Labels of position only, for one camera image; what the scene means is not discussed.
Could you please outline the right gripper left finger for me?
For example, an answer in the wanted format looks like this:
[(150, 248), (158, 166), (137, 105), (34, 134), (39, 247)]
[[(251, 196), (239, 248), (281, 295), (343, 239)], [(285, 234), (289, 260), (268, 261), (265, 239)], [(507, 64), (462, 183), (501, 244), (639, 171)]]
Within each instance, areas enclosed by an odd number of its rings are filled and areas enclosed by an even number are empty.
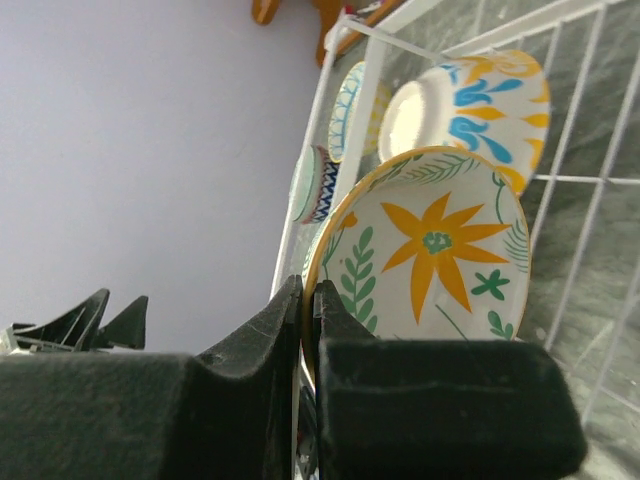
[(1, 332), (5, 479), (290, 479), (302, 282), (198, 355), (26, 350)]

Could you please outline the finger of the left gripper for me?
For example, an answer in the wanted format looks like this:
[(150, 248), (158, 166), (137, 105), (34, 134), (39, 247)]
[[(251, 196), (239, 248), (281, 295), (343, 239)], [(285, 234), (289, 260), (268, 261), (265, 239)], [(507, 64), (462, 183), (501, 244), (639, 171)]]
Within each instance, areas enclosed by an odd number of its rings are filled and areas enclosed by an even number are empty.
[(109, 290), (101, 288), (48, 323), (12, 323), (9, 330), (21, 349), (89, 350), (98, 333), (109, 296)]
[(140, 296), (97, 334), (98, 349), (114, 347), (143, 350), (146, 345), (146, 314), (149, 297)]

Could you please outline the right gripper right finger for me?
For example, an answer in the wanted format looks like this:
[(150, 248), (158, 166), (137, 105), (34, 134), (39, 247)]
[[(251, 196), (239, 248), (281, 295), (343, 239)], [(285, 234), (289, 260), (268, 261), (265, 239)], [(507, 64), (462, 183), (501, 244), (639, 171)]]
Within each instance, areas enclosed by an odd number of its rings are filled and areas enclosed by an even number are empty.
[(587, 456), (563, 374), (538, 346), (379, 340), (329, 281), (312, 325), (325, 479), (561, 479)]

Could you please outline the orange flower bowl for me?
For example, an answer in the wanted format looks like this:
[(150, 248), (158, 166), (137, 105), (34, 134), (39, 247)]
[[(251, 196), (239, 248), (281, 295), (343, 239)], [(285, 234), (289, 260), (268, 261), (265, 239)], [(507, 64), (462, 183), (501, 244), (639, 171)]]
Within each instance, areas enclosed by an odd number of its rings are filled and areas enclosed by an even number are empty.
[(512, 340), (531, 250), (506, 176), (454, 147), (402, 153), (363, 177), (304, 259), (302, 351), (316, 375), (312, 301), (322, 281), (367, 333), (390, 340)]

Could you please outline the yellow sun teal bowl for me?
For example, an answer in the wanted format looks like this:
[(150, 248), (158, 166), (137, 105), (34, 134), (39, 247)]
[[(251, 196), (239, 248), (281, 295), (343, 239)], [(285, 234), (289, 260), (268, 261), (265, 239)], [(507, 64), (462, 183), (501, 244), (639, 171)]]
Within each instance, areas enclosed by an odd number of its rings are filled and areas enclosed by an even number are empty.
[[(365, 73), (365, 61), (356, 63), (344, 77), (338, 90), (328, 124), (328, 152), (332, 162), (341, 163), (347, 147), (347, 136), (355, 118), (355, 108), (360, 97), (360, 90)], [(378, 84), (367, 133), (363, 154), (370, 155), (377, 151), (378, 137), (384, 114), (391, 100), (391, 90), (383, 82)]]

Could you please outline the blue yellow patterned bowl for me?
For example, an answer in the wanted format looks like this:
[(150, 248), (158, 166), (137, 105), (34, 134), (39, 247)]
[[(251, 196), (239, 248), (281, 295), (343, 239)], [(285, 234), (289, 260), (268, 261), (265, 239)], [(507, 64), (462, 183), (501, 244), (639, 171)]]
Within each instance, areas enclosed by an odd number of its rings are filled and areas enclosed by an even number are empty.
[(451, 146), (491, 162), (522, 194), (551, 123), (542, 66), (520, 50), (449, 59), (401, 85), (377, 141), (381, 161), (416, 148)]

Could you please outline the light teal glazed bowl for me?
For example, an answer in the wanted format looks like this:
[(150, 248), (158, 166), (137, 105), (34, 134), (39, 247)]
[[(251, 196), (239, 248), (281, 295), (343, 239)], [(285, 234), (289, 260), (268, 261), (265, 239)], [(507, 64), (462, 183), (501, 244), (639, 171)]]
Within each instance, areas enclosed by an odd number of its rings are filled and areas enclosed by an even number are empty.
[(299, 158), (290, 189), (293, 221), (321, 223), (328, 216), (340, 163), (321, 145), (310, 145)]

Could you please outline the wooden three-tier shelf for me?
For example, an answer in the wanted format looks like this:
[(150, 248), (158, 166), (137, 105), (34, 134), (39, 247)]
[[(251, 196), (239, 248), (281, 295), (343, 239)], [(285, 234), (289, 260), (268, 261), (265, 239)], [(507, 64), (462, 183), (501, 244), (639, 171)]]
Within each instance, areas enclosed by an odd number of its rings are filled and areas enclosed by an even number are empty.
[[(273, 20), (281, 2), (278, 0), (253, 0), (251, 15), (258, 25), (268, 25)], [(319, 38), (316, 45), (315, 60), (319, 67), (325, 58), (325, 41), (329, 39), (330, 29), (342, 16), (353, 16), (365, 26), (374, 27), (390, 16), (400, 6), (402, 0), (358, 1), (358, 0), (313, 0), (311, 5), (318, 14), (320, 22)]]

